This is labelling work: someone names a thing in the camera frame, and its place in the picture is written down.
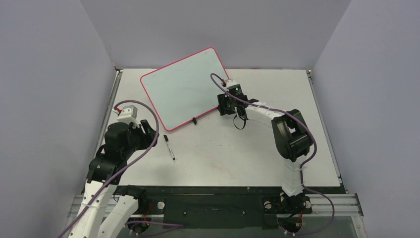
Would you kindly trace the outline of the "black whiteboard marker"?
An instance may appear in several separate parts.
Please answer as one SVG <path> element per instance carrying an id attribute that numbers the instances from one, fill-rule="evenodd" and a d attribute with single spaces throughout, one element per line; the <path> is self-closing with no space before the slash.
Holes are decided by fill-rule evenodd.
<path id="1" fill-rule="evenodd" d="M 175 159 L 175 156 L 174 156 L 174 154 L 173 154 L 173 151 L 172 151 L 172 149 L 171 149 L 171 147 L 170 147 L 168 137 L 167 137 L 167 135 L 166 135 L 166 134 L 164 134 L 164 135 L 163 135 L 163 137 L 164 137 L 164 140 L 165 140 L 165 142 L 166 142 L 167 148 L 168 148 L 168 150 L 169 150 L 170 156 L 171 156 L 172 160 L 173 160 L 173 161 L 175 161 L 176 159 Z"/>

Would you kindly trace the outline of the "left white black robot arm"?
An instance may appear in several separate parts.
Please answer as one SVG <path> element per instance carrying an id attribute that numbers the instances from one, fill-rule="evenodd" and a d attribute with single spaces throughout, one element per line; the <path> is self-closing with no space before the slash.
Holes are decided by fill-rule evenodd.
<path id="1" fill-rule="evenodd" d="M 159 126 L 152 128 L 146 119 L 119 119 L 110 124 L 89 164 L 84 199 L 76 218 L 69 225 L 70 238 L 95 238 L 100 232 L 105 210 L 122 174 L 128 169 L 128 160 L 142 150 L 148 153 L 156 146 Z"/>

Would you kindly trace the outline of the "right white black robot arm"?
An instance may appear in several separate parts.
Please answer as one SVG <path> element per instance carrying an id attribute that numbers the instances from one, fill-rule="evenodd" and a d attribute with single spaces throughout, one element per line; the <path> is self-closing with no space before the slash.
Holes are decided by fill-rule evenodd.
<path id="1" fill-rule="evenodd" d="M 299 110 L 281 113 L 271 110 L 256 99 L 248 99 L 239 84 L 228 87 L 227 93 L 217 96 L 218 111 L 223 115 L 234 115 L 243 122 L 259 122 L 273 132 L 275 147 L 284 158 L 281 184 L 280 210 L 288 214 L 299 213 L 310 205 L 305 201 L 300 164 L 313 142 L 305 130 L 305 121 Z"/>

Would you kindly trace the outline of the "pink-framed whiteboard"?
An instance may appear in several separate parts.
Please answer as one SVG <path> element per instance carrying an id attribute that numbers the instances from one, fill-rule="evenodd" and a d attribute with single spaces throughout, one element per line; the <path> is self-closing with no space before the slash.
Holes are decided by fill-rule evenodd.
<path id="1" fill-rule="evenodd" d="M 210 78 L 228 74 L 217 51 L 206 48 L 140 77 L 163 128 L 174 131 L 217 109 L 222 91 Z"/>

